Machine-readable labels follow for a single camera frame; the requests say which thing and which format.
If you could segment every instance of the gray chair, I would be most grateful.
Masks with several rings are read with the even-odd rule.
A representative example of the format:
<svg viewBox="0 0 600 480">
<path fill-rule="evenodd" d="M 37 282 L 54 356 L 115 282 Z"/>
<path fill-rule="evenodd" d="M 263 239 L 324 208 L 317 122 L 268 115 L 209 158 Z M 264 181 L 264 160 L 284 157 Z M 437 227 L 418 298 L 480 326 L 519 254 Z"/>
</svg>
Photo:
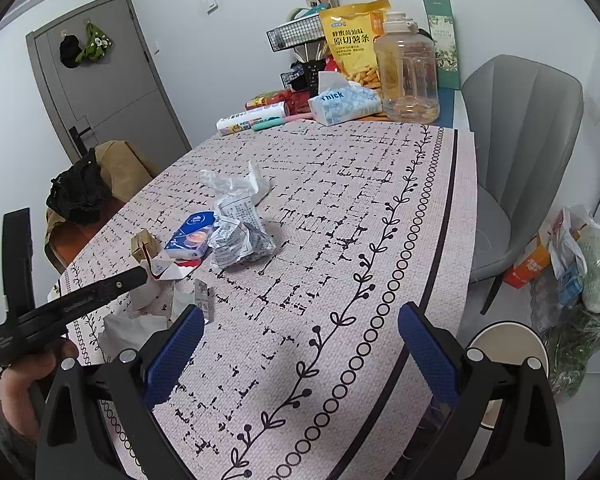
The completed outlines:
<svg viewBox="0 0 600 480">
<path fill-rule="evenodd" d="M 471 281 L 502 276 L 546 217 L 583 113 L 582 85 L 550 66 L 497 56 L 462 85 L 475 134 L 478 215 Z"/>
</svg>

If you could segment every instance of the bottle cap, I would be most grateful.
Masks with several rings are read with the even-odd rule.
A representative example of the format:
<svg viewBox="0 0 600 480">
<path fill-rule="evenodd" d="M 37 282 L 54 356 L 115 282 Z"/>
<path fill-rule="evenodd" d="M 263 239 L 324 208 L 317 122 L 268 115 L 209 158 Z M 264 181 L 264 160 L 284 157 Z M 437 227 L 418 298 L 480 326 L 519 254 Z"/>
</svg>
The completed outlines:
<svg viewBox="0 0 600 480">
<path fill-rule="evenodd" d="M 417 32 L 418 24 L 405 12 L 388 12 L 384 20 L 385 32 Z"/>
</svg>

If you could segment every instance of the door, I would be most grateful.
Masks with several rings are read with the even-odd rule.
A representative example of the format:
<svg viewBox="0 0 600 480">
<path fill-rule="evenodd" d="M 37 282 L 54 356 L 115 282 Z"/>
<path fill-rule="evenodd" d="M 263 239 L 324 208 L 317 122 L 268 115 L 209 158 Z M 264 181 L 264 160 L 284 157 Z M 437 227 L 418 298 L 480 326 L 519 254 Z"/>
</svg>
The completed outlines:
<svg viewBox="0 0 600 480">
<path fill-rule="evenodd" d="M 80 47 L 93 23 L 113 40 L 99 62 L 67 68 L 60 43 L 73 34 Z M 27 36 L 32 66 L 49 117 L 75 162 L 107 140 L 128 140 L 168 167 L 190 150 L 160 83 L 131 0 L 96 0 Z"/>
</svg>

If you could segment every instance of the black bag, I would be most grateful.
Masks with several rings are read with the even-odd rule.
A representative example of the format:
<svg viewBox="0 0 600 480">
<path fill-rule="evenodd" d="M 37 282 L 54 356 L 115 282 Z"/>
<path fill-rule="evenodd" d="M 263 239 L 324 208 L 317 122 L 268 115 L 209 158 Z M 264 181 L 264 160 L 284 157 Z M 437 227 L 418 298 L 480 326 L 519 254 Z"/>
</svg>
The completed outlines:
<svg viewBox="0 0 600 480">
<path fill-rule="evenodd" d="M 73 35 L 65 36 L 60 43 L 60 61 L 67 68 L 76 68 L 78 63 L 75 58 L 82 52 L 78 38 Z"/>
<path fill-rule="evenodd" d="M 100 176 L 94 148 L 52 179 L 51 184 L 46 205 L 76 224 L 93 224 L 100 220 L 100 210 L 111 198 L 111 190 Z"/>
</svg>

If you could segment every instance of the tablecloth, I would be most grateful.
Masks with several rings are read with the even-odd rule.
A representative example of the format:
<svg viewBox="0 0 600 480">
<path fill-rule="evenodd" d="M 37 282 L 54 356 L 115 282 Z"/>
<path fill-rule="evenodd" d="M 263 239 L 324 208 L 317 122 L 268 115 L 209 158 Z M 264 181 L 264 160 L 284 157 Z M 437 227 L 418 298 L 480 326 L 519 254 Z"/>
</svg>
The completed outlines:
<svg viewBox="0 0 600 480">
<path fill-rule="evenodd" d="M 191 213 L 213 209 L 202 169 L 246 174 L 256 160 L 273 188 L 257 210 L 272 258 L 193 278 L 215 315 L 170 400 L 154 415 L 199 480 L 382 479 L 400 458 L 430 391 L 398 334 L 400 306 L 426 307 L 455 333 L 475 233 L 473 136 L 436 126 L 294 121 L 215 136 L 162 172 L 106 225 L 59 280 L 62 293 L 137 265 L 132 234 L 161 243 Z M 69 326 L 80 362 L 102 362 L 102 317 Z M 168 315 L 169 298 L 150 309 Z M 111 402 L 109 431 L 142 478 Z"/>
</svg>

